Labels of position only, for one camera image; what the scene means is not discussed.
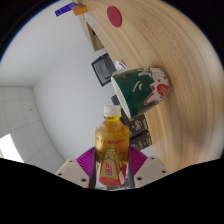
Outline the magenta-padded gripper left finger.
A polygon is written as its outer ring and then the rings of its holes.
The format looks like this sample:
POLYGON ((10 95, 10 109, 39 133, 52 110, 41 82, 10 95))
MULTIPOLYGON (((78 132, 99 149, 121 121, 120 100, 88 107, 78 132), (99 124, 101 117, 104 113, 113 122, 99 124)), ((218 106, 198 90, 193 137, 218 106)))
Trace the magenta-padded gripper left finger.
POLYGON ((55 175, 83 188, 94 189, 96 185, 95 149, 87 150, 77 159, 68 159, 55 175))

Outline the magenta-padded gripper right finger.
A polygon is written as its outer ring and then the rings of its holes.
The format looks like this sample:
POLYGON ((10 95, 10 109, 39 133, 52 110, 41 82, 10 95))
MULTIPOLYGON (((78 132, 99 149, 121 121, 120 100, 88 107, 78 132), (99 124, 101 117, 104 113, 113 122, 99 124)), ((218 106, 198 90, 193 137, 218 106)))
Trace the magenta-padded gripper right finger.
POLYGON ((143 187, 169 174, 157 157, 147 157, 133 146, 129 147, 128 183, 131 189, 143 187))

